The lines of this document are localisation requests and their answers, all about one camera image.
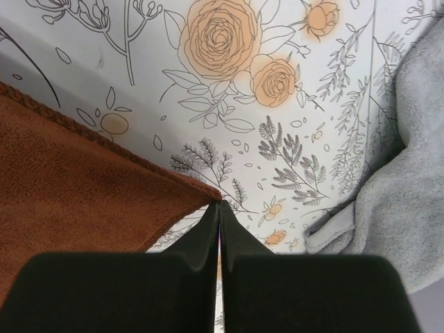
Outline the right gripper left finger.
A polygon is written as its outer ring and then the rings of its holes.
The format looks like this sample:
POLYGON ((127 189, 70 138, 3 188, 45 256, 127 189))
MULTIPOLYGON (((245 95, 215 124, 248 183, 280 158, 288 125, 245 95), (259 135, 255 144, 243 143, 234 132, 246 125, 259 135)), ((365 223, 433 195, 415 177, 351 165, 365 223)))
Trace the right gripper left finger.
POLYGON ((213 332, 219 205, 158 253, 42 253, 1 308, 2 332, 213 332))

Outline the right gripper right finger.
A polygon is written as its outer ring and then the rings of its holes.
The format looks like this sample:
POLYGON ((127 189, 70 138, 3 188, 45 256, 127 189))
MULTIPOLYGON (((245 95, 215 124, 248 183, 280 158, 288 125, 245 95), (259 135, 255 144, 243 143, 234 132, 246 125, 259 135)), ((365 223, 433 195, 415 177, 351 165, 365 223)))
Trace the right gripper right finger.
POLYGON ((419 332, 391 264, 368 255, 278 255, 219 205, 226 332, 419 332))

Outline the brown towel pile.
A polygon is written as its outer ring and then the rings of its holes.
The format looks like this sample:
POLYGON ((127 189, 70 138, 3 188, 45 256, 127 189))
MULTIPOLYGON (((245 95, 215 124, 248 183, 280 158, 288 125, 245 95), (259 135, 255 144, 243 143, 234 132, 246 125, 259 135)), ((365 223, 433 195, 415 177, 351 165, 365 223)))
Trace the brown towel pile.
POLYGON ((1 85, 1 297, 34 255, 144 252, 221 194, 1 85))

